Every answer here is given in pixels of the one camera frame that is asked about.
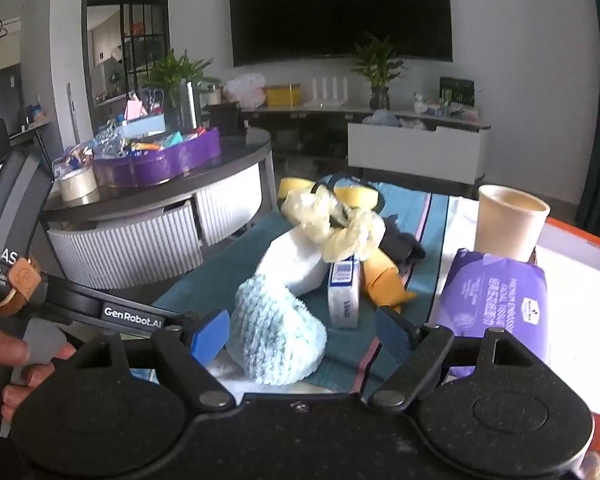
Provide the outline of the person's left hand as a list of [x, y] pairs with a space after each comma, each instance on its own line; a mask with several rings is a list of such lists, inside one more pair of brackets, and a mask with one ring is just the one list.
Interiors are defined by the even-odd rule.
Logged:
[[[26, 342], [9, 336], [0, 330], [0, 365], [8, 367], [23, 366], [30, 358], [30, 348]], [[2, 392], [1, 413], [5, 422], [11, 422], [19, 405], [42, 382], [52, 376], [56, 367], [53, 362], [28, 366], [23, 370], [24, 384], [8, 385]]]

